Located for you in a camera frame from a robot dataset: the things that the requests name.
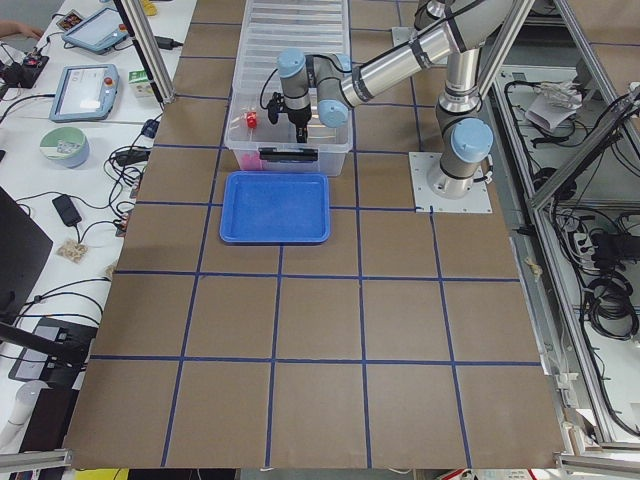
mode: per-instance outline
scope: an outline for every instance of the blue joint cap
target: blue joint cap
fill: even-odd
[[[453,152],[466,163],[481,162],[493,145],[491,128],[478,118],[465,118],[451,134]]]
[[[318,116],[323,125],[338,128],[349,118],[349,109],[338,100],[320,100],[318,102]]]
[[[291,78],[305,66],[302,50],[287,48],[278,55],[278,74],[280,78]]]
[[[345,72],[351,71],[351,59],[344,53],[336,53],[336,58],[340,60],[340,66]]]

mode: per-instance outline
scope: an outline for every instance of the plastic container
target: plastic container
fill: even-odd
[[[331,234],[329,181],[320,173],[234,172],[220,237],[229,243],[322,243]]]
[[[312,90],[309,138],[299,144],[286,115],[280,115],[277,125],[269,123],[267,112],[260,108],[260,91],[286,48],[350,55],[348,25],[347,0],[247,0],[224,135],[242,170],[340,174],[353,145],[351,122],[340,128],[322,125]],[[281,92],[277,74],[265,88],[264,105],[275,91]],[[247,126],[250,112],[257,112],[256,128]]]
[[[40,141],[42,154],[58,165],[75,168],[89,157],[89,141],[76,127],[60,127],[51,130]]]

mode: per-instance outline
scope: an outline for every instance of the yellow object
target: yellow object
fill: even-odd
[[[153,3],[151,3],[151,0],[140,0],[140,3],[142,4],[142,9],[147,17],[151,17],[158,13],[158,9]]]
[[[128,468],[104,468],[77,471],[75,480],[126,480],[128,477]]]

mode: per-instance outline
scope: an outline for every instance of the robotic arm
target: robotic arm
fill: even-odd
[[[429,173],[429,182],[439,195],[461,198],[493,144],[490,128],[476,118],[479,48],[513,5],[514,0],[420,0],[415,23],[420,30],[408,42],[352,70],[342,55],[305,55],[287,49],[278,57],[280,110],[296,126],[298,142],[304,143],[311,119],[310,88],[317,89],[320,121],[337,128],[348,121],[349,110],[449,57],[445,90],[437,106],[445,151],[439,168]],[[277,121],[277,113],[270,119]]]

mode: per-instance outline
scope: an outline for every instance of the white mounting plate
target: white mounting plate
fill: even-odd
[[[409,41],[409,37],[413,32],[413,27],[391,27],[391,38],[393,40],[393,46],[397,47],[401,43]],[[434,63],[434,65],[446,65],[447,57],[442,58]]]
[[[493,213],[484,182],[474,183],[469,193],[460,200],[442,198],[431,190],[427,184],[427,172],[431,165],[440,161],[441,155],[436,152],[409,152],[416,212],[429,213],[433,208],[434,212],[443,213]],[[481,169],[478,169],[477,175],[483,175]]]

